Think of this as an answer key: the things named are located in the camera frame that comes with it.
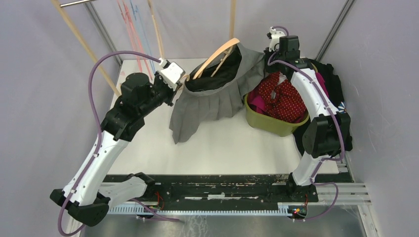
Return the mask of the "red polka dot skirt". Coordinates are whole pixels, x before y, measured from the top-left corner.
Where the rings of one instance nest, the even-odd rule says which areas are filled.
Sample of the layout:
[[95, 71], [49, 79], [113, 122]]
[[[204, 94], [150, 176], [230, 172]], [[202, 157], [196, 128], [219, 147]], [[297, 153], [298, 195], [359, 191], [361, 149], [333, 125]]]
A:
[[256, 87], [262, 99], [262, 111], [272, 118], [299, 123], [307, 113], [306, 106], [295, 87], [280, 72], [269, 74]]

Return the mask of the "wooden hanger with grey skirt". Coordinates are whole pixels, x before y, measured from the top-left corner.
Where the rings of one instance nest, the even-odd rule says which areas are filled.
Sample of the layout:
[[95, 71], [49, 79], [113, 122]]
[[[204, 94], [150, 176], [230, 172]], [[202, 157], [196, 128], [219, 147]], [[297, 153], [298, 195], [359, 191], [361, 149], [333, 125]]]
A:
[[227, 41], [225, 44], [223, 44], [221, 47], [219, 47], [202, 65], [199, 67], [199, 69], [194, 73], [192, 80], [196, 80], [200, 78], [203, 74], [204, 69], [219, 55], [223, 54], [224, 56], [219, 60], [216, 69], [211, 74], [211, 78], [215, 76], [215, 74], [219, 71], [220, 67], [224, 64], [225, 60], [228, 58], [228, 56], [233, 51], [233, 48], [235, 45], [237, 45], [240, 42], [238, 38], [232, 38], [229, 41]]

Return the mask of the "grey skirt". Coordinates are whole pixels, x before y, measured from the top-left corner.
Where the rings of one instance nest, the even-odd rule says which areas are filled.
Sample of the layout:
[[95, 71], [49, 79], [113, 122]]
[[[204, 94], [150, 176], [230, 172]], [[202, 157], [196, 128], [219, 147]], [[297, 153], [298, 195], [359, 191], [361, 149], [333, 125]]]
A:
[[265, 76], [264, 53], [235, 45], [228, 56], [216, 56], [202, 71], [191, 73], [175, 102], [169, 128], [174, 143], [188, 141], [201, 122], [233, 117], [244, 105], [243, 97]]

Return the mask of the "magenta pleated skirt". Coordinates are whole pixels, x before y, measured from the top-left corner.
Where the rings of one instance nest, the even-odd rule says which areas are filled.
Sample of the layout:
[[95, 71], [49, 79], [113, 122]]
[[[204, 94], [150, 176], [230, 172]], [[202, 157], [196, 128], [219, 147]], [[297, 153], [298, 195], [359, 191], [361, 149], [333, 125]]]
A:
[[[316, 72], [315, 75], [322, 90], [325, 92], [326, 96], [329, 98], [329, 93], [327, 91], [323, 76], [319, 72]], [[259, 88], [259, 85], [249, 93], [248, 98], [247, 98], [248, 105], [253, 111], [259, 114], [268, 115], [267, 109], [265, 107], [265, 102], [263, 98], [260, 96], [260, 94], [258, 93], [258, 88]]]

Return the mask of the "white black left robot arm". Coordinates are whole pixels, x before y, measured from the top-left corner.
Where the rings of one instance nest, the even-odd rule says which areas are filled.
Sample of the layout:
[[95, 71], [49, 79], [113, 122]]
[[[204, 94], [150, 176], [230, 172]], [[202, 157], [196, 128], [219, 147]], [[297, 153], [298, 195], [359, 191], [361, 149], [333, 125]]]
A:
[[93, 227], [113, 207], [134, 198], [148, 201], [155, 196], [154, 180], [140, 172], [123, 182], [101, 187], [117, 157], [144, 126], [144, 118], [157, 107], [173, 105], [185, 73], [155, 73], [154, 82], [144, 73], [132, 73], [121, 84], [121, 95], [99, 126], [98, 137], [79, 171], [63, 189], [55, 189], [50, 199], [80, 223]]

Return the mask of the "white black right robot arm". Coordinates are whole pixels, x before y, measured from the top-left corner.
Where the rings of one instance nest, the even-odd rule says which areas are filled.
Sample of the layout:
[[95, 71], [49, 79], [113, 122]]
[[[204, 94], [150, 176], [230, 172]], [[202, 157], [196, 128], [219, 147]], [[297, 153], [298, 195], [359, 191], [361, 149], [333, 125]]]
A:
[[304, 154], [285, 188], [289, 200], [299, 201], [305, 196], [305, 190], [315, 185], [323, 162], [338, 162], [345, 157], [351, 118], [348, 113], [341, 113], [327, 97], [311, 61], [300, 56], [297, 36], [286, 36], [283, 32], [267, 36], [271, 42], [264, 51], [266, 69], [287, 77], [300, 94], [310, 118], [302, 137]]

